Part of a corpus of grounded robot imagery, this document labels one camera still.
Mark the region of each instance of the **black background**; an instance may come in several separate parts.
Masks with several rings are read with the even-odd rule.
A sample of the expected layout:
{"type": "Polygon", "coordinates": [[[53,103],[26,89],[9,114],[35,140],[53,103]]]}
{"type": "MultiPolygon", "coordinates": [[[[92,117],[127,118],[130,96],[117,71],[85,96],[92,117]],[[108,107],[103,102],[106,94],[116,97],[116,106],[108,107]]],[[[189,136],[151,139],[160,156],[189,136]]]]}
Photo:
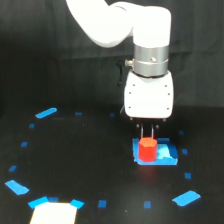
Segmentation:
{"type": "MultiPolygon", "coordinates": [[[[1,224],[29,223],[33,210],[27,203],[45,195],[84,201],[78,224],[223,223],[224,110],[208,106],[224,106],[224,3],[129,2],[163,6],[172,14],[169,70],[175,107],[166,122],[157,121],[157,137],[176,145],[178,166],[133,162],[138,121],[119,115],[124,86],[117,86],[116,66],[118,59],[132,57],[132,38],[104,49],[83,33],[65,0],[0,0],[1,224]],[[35,118],[52,106],[57,113],[35,118]],[[75,111],[83,116],[74,116],[75,111]],[[23,141],[26,148],[20,147],[23,141]],[[17,165],[13,173],[11,165],[17,165]],[[5,186],[11,179],[29,193],[16,196],[5,186]],[[184,208],[172,202],[188,190],[201,199],[184,208]],[[107,208],[98,209],[98,200],[107,200],[107,208]],[[150,210],[143,208],[147,200],[150,210]]],[[[150,135],[147,122],[145,136],[150,135]]]]}
{"type": "MultiPolygon", "coordinates": [[[[171,11],[169,70],[175,104],[224,106],[223,1],[128,2],[171,11]]],[[[132,55],[131,37],[110,49],[95,45],[73,19],[65,0],[0,1],[0,94],[5,107],[122,105],[124,86],[117,86],[116,62],[132,55]]]]}

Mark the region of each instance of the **blue tape marker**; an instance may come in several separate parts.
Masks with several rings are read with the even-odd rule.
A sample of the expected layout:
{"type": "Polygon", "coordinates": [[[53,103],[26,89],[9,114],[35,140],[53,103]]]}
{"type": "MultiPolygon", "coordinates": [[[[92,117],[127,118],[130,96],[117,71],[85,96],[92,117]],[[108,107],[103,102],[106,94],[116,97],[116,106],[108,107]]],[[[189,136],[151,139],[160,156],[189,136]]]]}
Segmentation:
{"type": "Polygon", "coordinates": [[[167,146],[169,148],[170,151],[170,156],[173,158],[178,158],[178,153],[177,153],[177,149],[176,146],[170,143],[167,143],[167,146]]]}
{"type": "Polygon", "coordinates": [[[57,197],[48,197],[48,201],[49,202],[58,202],[58,198],[57,197]]]}
{"type": "Polygon", "coordinates": [[[179,135],[184,135],[184,131],[180,130],[179,135]]]}
{"type": "Polygon", "coordinates": [[[106,201],[99,200],[99,203],[98,203],[98,207],[99,208],[106,208],[106,205],[107,205],[107,202],[106,201]]]}
{"type": "Polygon", "coordinates": [[[44,204],[46,202],[49,202],[47,197],[42,197],[42,198],[29,202],[28,205],[30,206],[30,208],[34,209],[36,206],[44,204]]]}
{"type": "Polygon", "coordinates": [[[158,144],[170,143],[170,139],[169,138],[158,138],[157,141],[158,141],[158,144]]]}
{"type": "Polygon", "coordinates": [[[75,115],[82,115],[82,112],[75,112],[75,115]]]}
{"type": "Polygon", "coordinates": [[[154,162],[143,162],[138,158],[138,142],[139,139],[133,139],[133,156],[134,162],[139,165],[177,165],[177,158],[169,155],[169,148],[165,144],[158,144],[157,159],[154,162]]]}
{"type": "Polygon", "coordinates": [[[80,209],[84,205],[84,202],[77,201],[77,200],[73,199],[71,201],[70,205],[72,205],[72,206],[77,207],[78,209],[80,209]]]}
{"type": "Polygon", "coordinates": [[[183,153],[184,155],[187,155],[187,154],[188,154],[187,149],[182,149],[182,153],[183,153]]]}
{"type": "Polygon", "coordinates": [[[28,188],[18,184],[14,180],[10,180],[10,181],[6,182],[5,185],[7,187],[9,187],[17,195],[26,194],[29,191],[28,188]]]}
{"type": "Polygon", "coordinates": [[[13,172],[15,169],[16,169],[16,166],[11,166],[10,169],[9,169],[9,171],[10,172],[13,172]]]}
{"type": "Polygon", "coordinates": [[[50,114],[55,113],[56,111],[57,111],[56,108],[50,108],[50,109],[45,110],[45,111],[43,111],[43,112],[41,112],[41,113],[39,113],[39,114],[36,114],[35,116],[36,116],[37,118],[44,118],[44,117],[46,117],[46,116],[48,116],[48,115],[50,115],[50,114]]]}
{"type": "Polygon", "coordinates": [[[179,206],[185,206],[185,205],[191,203],[192,201],[197,200],[200,197],[201,196],[199,194],[197,194],[196,192],[188,191],[188,192],[174,198],[172,201],[176,202],[179,206]]]}
{"type": "Polygon", "coordinates": [[[21,147],[26,147],[28,142],[22,142],[21,147]]]}
{"type": "Polygon", "coordinates": [[[191,173],[185,173],[185,178],[186,179],[191,179],[191,173]]]}
{"type": "Polygon", "coordinates": [[[144,208],[151,208],[151,202],[150,201],[145,201],[144,208]]]}

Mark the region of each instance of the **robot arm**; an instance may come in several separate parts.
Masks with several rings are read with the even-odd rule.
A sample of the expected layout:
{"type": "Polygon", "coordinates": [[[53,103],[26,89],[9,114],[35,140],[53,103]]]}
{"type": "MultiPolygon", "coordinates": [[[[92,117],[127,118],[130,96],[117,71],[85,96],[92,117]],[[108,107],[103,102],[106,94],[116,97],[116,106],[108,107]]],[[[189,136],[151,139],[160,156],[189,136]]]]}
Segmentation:
{"type": "Polygon", "coordinates": [[[101,47],[114,47],[130,34],[133,24],[120,7],[104,0],[66,0],[69,10],[87,36],[101,47]]]}
{"type": "Polygon", "coordinates": [[[104,0],[66,0],[87,36],[101,47],[114,47],[133,36],[134,59],[124,103],[130,117],[167,118],[173,108],[173,81],[168,68],[171,14],[162,7],[104,0]]]}

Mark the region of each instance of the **red cube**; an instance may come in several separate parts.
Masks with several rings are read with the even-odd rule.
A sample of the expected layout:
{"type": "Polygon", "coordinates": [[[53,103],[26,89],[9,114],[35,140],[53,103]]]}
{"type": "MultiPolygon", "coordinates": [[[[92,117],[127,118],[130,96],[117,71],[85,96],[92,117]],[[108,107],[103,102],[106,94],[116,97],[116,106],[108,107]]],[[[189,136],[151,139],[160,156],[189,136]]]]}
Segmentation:
{"type": "Polygon", "coordinates": [[[154,162],[157,157],[157,140],[146,137],[138,143],[138,158],[143,162],[154,162]]]}

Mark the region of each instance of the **black surface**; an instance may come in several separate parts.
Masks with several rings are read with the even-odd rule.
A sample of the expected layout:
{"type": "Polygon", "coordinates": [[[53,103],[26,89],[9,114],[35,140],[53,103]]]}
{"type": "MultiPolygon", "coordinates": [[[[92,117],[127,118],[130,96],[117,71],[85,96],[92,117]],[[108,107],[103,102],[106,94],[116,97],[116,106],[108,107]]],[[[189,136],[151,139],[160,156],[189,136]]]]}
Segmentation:
{"type": "MultiPolygon", "coordinates": [[[[44,109],[14,108],[0,120],[0,223],[29,223],[27,203],[43,196],[84,201],[77,224],[223,223],[223,109],[175,108],[166,122],[156,122],[158,137],[170,137],[177,147],[174,167],[133,162],[136,121],[120,117],[120,108],[58,108],[36,119],[44,109]],[[83,115],[74,116],[75,111],[83,115]],[[28,141],[26,148],[20,147],[23,141],[28,141]],[[8,172],[11,165],[17,165],[13,173],[8,172]],[[185,172],[191,172],[191,180],[185,172]],[[30,191],[15,195],[4,184],[11,179],[30,191]],[[172,202],[188,190],[201,199],[185,207],[172,202]],[[98,200],[107,201],[106,209],[97,207],[98,200]],[[151,201],[151,209],[144,209],[144,201],[151,201]]],[[[149,121],[142,122],[147,135],[149,121]]]]}

